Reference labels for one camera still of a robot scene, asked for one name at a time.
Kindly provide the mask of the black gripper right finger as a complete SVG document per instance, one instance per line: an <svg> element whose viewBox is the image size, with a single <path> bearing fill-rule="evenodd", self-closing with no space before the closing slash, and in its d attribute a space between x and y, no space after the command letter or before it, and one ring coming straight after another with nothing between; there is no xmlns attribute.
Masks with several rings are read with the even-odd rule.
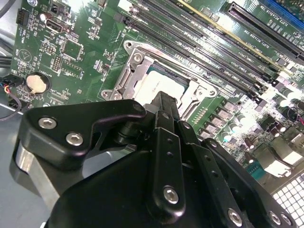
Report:
<svg viewBox="0 0 304 228"><path fill-rule="evenodd" d="M200 142L181 120L176 99L168 105L182 143L182 155L194 168L204 211L213 228L295 228L296 221L213 139Z"/></svg>

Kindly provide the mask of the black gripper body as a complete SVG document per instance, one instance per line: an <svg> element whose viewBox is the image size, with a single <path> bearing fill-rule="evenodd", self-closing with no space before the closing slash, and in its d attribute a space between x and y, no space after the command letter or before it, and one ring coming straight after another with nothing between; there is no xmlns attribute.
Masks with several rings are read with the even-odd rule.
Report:
<svg viewBox="0 0 304 228"><path fill-rule="evenodd" d="M58 199L46 228L216 228L205 210L207 198L198 190L192 167L183 164L186 210L164 224L144 202L148 186L148 154L127 155L70 187Z"/></svg>

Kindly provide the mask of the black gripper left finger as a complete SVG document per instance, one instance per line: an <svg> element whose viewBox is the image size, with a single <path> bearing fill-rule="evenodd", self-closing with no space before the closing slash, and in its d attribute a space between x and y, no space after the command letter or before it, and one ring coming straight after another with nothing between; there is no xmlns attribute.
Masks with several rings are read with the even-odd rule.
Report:
<svg viewBox="0 0 304 228"><path fill-rule="evenodd" d="M150 214L172 224L184 214L180 138L158 93L152 110L134 100L34 108L21 120L13 159L52 209L70 187L122 158L148 154L144 202Z"/></svg>

